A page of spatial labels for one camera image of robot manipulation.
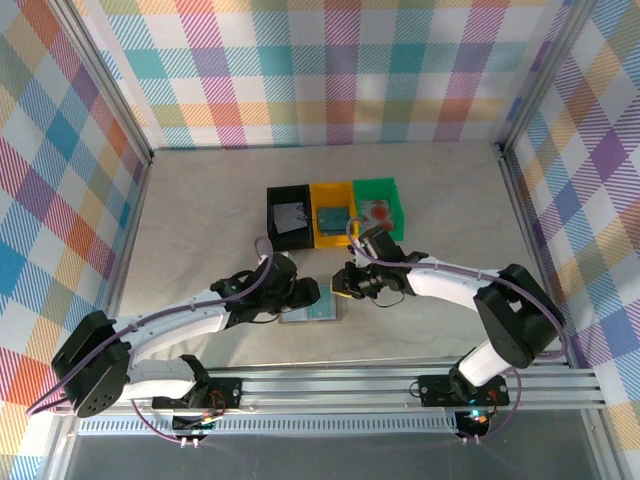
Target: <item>floor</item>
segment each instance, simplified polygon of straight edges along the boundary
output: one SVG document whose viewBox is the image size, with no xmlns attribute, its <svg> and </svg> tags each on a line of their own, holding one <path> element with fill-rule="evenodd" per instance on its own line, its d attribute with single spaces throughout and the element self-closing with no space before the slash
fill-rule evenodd
<svg viewBox="0 0 640 480">
<path fill-rule="evenodd" d="M 255 268 L 266 232 L 266 188 L 393 176 L 405 211 L 405 253 L 531 271 L 491 146 L 405 143 L 264 150 L 160 151 L 142 213 L 121 313 L 142 313 Z M 301 276 L 328 283 L 346 249 L 294 253 Z M 380 298 L 392 303 L 393 292 Z M 458 356 L 486 336 L 477 314 L 432 298 L 382 310 L 340 298 L 339 321 L 240 325 L 159 356 L 194 353 L 207 367 Z"/>
</svg>

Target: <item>teal object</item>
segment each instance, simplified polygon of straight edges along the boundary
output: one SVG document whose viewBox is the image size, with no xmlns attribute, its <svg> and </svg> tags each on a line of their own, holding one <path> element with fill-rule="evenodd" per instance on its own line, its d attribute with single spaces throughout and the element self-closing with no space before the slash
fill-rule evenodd
<svg viewBox="0 0 640 480">
<path fill-rule="evenodd" d="M 349 209 L 346 207 L 322 207 L 316 212 L 318 229 L 323 236 L 344 235 L 349 221 Z"/>
<path fill-rule="evenodd" d="M 336 320 L 336 296 L 329 285 L 320 286 L 320 300 L 307 308 L 300 308 L 282 315 L 282 323 L 304 323 Z"/>
<path fill-rule="evenodd" d="M 356 199 L 356 207 L 360 217 L 362 217 L 360 203 L 363 200 L 386 200 L 389 202 L 393 219 L 393 230 L 389 232 L 389 235 L 396 242 L 401 242 L 404 239 L 404 212 L 400 204 L 396 181 L 392 177 L 354 180 L 353 195 Z"/>
</svg>

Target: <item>plaid wallpaper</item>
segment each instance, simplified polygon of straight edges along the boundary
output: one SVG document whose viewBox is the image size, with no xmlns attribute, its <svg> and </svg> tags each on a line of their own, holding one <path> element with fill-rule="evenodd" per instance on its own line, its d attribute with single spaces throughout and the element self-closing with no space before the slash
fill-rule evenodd
<svg viewBox="0 0 640 480">
<path fill-rule="evenodd" d="M 559 3 L 76 0 L 151 141 L 174 148 L 495 136 Z"/>
<path fill-rule="evenodd" d="M 601 0 L 516 147 L 580 363 L 640 478 L 640 1 Z"/>
<path fill-rule="evenodd" d="M 527 76 L 525 77 L 525 80 L 520 87 L 520 91 L 518 92 L 516 99 L 509 109 L 507 118 L 502 124 L 502 128 L 500 129 L 500 133 L 498 134 L 497 138 L 499 143 L 502 143 L 506 140 L 507 135 L 513 127 L 515 118 L 517 117 L 518 113 L 520 113 L 520 109 L 522 108 L 524 99 L 529 96 L 529 94 L 533 90 L 533 87 L 536 85 L 540 70 L 548 60 L 551 47 L 558 37 L 558 33 L 560 33 L 560 31 L 562 30 L 564 22 L 566 21 L 569 14 L 569 10 L 575 2 L 576 0 L 563 0 L 562 6 L 556 13 L 556 17 L 553 20 L 551 28 L 549 28 L 549 30 L 547 31 L 544 42 L 542 42 L 542 46 L 540 47 L 540 50 L 538 50 L 538 54 L 531 64 L 531 68 L 529 68 L 529 71 L 527 72 Z"/>
<path fill-rule="evenodd" d="M 142 161 L 45 0 L 0 0 L 0 479 L 31 479 L 50 416 L 27 406 L 102 307 Z"/>
</svg>

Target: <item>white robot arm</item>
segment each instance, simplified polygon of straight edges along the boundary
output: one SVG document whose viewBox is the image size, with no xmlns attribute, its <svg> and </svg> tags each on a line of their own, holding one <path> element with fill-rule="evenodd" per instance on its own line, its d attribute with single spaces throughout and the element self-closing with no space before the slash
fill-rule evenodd
<svg viewBox="0 0 640 480">
<path fill-rule="evenodd" d="M 157 312 L 114 320 L 101 311 L 85 316 L 51 362 L 61 382 L 71 377 L 64 390 L 76 415 L 97 415 L 118 400 L 165 397 L 181 399 L 187 408 L 203 399 L 211 402 L 206 371 L 194 356 L 150 357 L 189 338 L 240 323 L 262 323 L 254 321 L 259 313 L 278 315 L 318 301 L 316 281 L 297 279 L 297 268 L 287 256 L 273 254 L 266 273 L 265 258 L 256 271 L 238 272 Z"/>
<path fill-rule="evenodd" d="M 560 312 L 519 265 L 501 271 L 477 271 L 477 277 L 469 278 L 457 274 L 458 267 L 426 254 L 405 256 L 379 227 L 362 234 L 359 242 L 368 258 L 356 255 L 355 263 L 345 264 L 333 277 L 334 293 L 355 299 L 376 298 L 383 288 L 390 288 L 410 296 L 442 298 L 478 312 L 489 339 L 450 370 L 443 392 L 451 394 L 451 405 L 473 404 L 480 393 L 484 394 L 483 387 L 500 386 L 501 373 L 512 367 L 526 368 L 558 336 L 540 306 L 563 322 Z M 386 265 L 372 263 L 371 259 Z M 258 323 L 254 322 L 258 313 L 279 314 L 312 305 L 320 298 L 317 283 L 310 278 L 297 280 L 296 266 L 285 255 L 274 254 L 265 274 L 267 263 L 262 261 L 255 272 L 242 271 L 219 280 L 188 301 L 158 312 L 115 320 L 107 319 L 103 312 L 87 315 L 52 361 L 61 382 L 67 379 L 64 389 L 76 415 L 97 415 L 117 400 L 142 398 L 165 399 L 170 404 L 176 399 L 185 408 L 207 408 L 213 402 L 215 407 L 211 396 L 216 379 L 209 378 L 194 356 L 171 360 L 150 357 L 198 335 L 239 323 Z M 262 275 L 259 286 L 239 298 L 239 293 L 254 288 Z M 525 296 L 487 278 L 517 285 Z M 151 317 L 153 322 L 144 322 Z M 122 339 L 115 333 L 125 331 Z M 241 391 L 241 379 L 224 388 L 227 392 Z M 508 397 L 502 401 L 508 404 Z"/>
<path fill-rule="evenodd" d="M 500 374 L 527 368 L 562 333 L 558 329 L 564 325 L 562 314 L 520 265 L 500 271 L 476 270 L 475 277 L 470 277 L 469 269 L 424 253 L 405 256 L 380 227 L 363 233 L 358 243 L 361 254 L 350 247 L 355 262 L 347 262 L 333 277 L 334 293 L 355 299 L 376 298 L 388 287 L 406 295 L 441 298 L 479 314 L 489 339 L 465 355 L 449 375 L 451 390 L 462 402 L 470 402 L 477 389 Z M 557 325 L 549 321 L 541 306 Z"/>
</svg>

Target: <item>purple cable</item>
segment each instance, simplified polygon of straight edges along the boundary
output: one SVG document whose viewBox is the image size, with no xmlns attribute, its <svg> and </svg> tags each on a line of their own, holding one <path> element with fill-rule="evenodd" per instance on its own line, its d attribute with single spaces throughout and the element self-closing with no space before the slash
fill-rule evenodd
<svg viewBox="0 0 640 480">
<path fill-rule="evenodd" d="M 540 312 L 545 317 L 547 317 L 547 319 L 551 322 L 551 324 L 554 326 L 554 328 L 558 332 L 558 337 L 560 338 L 560 343 L 561 343 L 560 350 L 554 353 L 550 353 L 549 355 L 545 355 L 544 358 L 549 360 L 554 360 L 556 358 L 563 357 L 567 353 L 567 335 L 565 334 L 564 329 L 562 328 L 562 324 L 558 321 L 555 315 L 551 313 L 551 311 L 547 307 L 545 307 L 542 304 L 542 302 L 540 302 L 540 300 L 535 298 L 533 295 L 531 295 L 529 292 L 519 287 L 515 283 L 505 280 L 504 278 L 496 277 L 494 275 L 489 275 L 488 273 L 479 272 L 478 270 L 473 270 L 473 269 L 464 268 L 464 267 L 456 267 L 453 265 L 442 265 L 442 264 L 436 265 L 432 263 L 384 262 L 382 260 L 378 260 L 377 258 L 373 258 L 369 256 L 362 248 L 360 248 L 360 245 L 358 245 L 357 242 L 353 239 L 351 235 L 351 226 L 353 225 L 354 222 L 359 222 L 362 224 L 362 221 L 358 218 L 349 219 L 349 221 L 347 222 L 347 237 L 349 238 L 349 242 L 351 243 L 351 246 L 356 251 L 356 253 L 358 253 L 358 255 L 361 255 L 365 259 L 369 260 L 371 263 L 375 263 L 383 267 L 425 268 L 430 270 L 442 270 L 444 272 L 450 272 L 450 273 L 455 273 L 457 275 L 462 275 L 463 277 L 477 278 L 477 279 L 482 279 L 489 282 L 496 282 L 501 285 L 504 285 L 507 288 L 516 292 L 522 298 L 531 302 L 531 304 L 533 304 L 538 310 L 540 310 Z"/>
<path fill-rule="evenodd" d="M 58 392 L 67 383 L 69 383 L 71 379 L 75 377 L 78 374 L 78 372 L 80 372 L 80 370 L 82 370 L 85 366 L 87 366 L 87 364 L 91 360 L 93 360 L 100 352 L 102 352 L 105 348 L 107 348 L 113 342 L 115 342 L 116 340 L 119 340 L 126 334 L 134 332 L 138 328 L 146 325 L 147 323 L 153 320 L 157 320 L 158 318 L 165 317 L 167 315 L 171 315 L 174 313 L 179 313 L 185 310 L 191 310 L 195 308 L 224 305 L 225 303 L 228 303 L 228 302 L 234 302 L 236 300 L 240 300 L 241 298 L 253 292 L 256 288 L 260 286 L 260 284 L 264 281 L 264 279 L 267 278 L 267 275 L 271 270 L 271 266 L 273 265 L 273 245 L 271 244 L 271 241 L 267 237 L 256 238 L 255 242 L 253 243 L 254 247 L 256 248 L 256 253 L 258 253 L 258 242 L 260 242 L 260 240 L 264 240 L 268 247 L 267 248 L 267 265 L 266 265 L 266 268 L 263 270 L 262 274 L 260 274 L 260 277 L 258 277 L 258 279 L 251 286 L 249 286 L 247 289 L 239 293 L 236 293 L 235 295 L 231 295 L 230 297 L 221 298 L 218 300 L 209 300 L 206 302 L 200 302 L 200 303 L 194 304 L 193 306 L 178 305 L 176 307 L 171 307 L 171 308 L 167 308 L 166 310 L 161 310 L 159 312 L 152 313 L 151 315 L 148 315 L 138 320 L 135 324 L 129 325 L 123 328 L 122 330 L 120 330 L 119 332 L 114 333 L 112 336 L 110 336 L 109 338 L 104 340 L 101 344 L 99 344 L 96 348 L 91 350 L 91 352 L 89 352 L 82 360 L 80 360 L 78 364 L 69 371 L 69 373 L 67 373 L 53 388 L 51 388 L 51 390 L 49 390 L 47 393 L 41 396 L 38 400 L 36 400 L 34 404 L 27 409 L 27 412 L 26 412 L 27 416 L 31 416 L 40 412 L 41 410 L 39 409 L 39 407 L 41 407 L 44 402 L 46 402 L 56 392 Z"/>
<path fill-rule="evenodd" d="M 49 410 L 52 407 L 57 407 L 58 405 L 62 405 L 63 403 L 67 403 L 69 400 L 66 397 L 59 398 L 58 400 L 54 400 L 51 403 L 47 403 L 46 405 L 42 405 L 41 407 L 36 408 L 33 412 L 33 415 L 36 413 L 44 412 L 45 410 Z"/>
<path fill-rule="evenodd" d="M 509 411 L 509 415 L 507 415 L 507 418 L 505 418 L 504 421 L 500 425 L 498 425 L 495 430 L 488 432 L 485 436 L 482 437 L 483 440 L 489 440 L 490 438 L 495 437 L 502 430 L 507 428 L 507 425 L 509 425 L 513 421 L 513 417 L 516 416 L 516 410 L 518 410 L 518 407 L 520 406 L 520 399 L 522 398 L 522 377 L 520 377 L 520 373 L 518 373 L 518 370 L 516 370 L 515 368 L 508 370 L 506 373 L 513 373 L 516 376 L 516 382 L 518 382 L 516 399 L 513 402 L 513 408 Z"/>
<path fill-rule="evenodd" d="M 144 418 L 144 415 L 142 415 L 142 413 L 140 412 L 140 409 L 136 405 L 136 402 L 134 402 L 133 400 L 131 400 L 131 406 L 133 407 L 133 410 L 136 412 L 136 415 L 138 416 L 140 421 L 142 423 L 144 423 L 149 430 L 151 430 L 153 433 L 158 435 L 160 438 L 165 439 L 167 442 L 173 442 L 173 443 L 177 443 L 178 445 L 182 445 L 182 441 L 178 440 L 176 437 L 172 437 L 171 435 L 167 435 L 166 433 L 161 432 L 156 427 L 151 425 L 151 422 L 149 422 L 149 420 Z"/>
</svg>

